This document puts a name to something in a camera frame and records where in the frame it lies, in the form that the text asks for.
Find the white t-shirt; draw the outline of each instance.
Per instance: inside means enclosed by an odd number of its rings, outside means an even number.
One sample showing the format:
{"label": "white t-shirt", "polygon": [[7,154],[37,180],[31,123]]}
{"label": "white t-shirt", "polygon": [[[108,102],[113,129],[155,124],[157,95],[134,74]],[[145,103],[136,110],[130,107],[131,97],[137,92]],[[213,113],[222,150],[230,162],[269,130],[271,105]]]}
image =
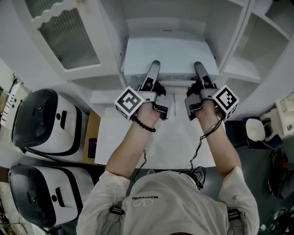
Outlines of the white t-shirt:
{"label": "white t-shirt", "polygon": [[[248,189],[242,170],[235,167],[225,178],[219,201],[201,194],[185,174],[164,171],[140,178],[130,196],[130,181],[109,172],[101,175],[79,216],[78,235],[225,235],[229,229],[227,208],[243,214],[245,233],[259,229],[256,201]],[[105,228],[111,206],[125,214],[113,218]]]}

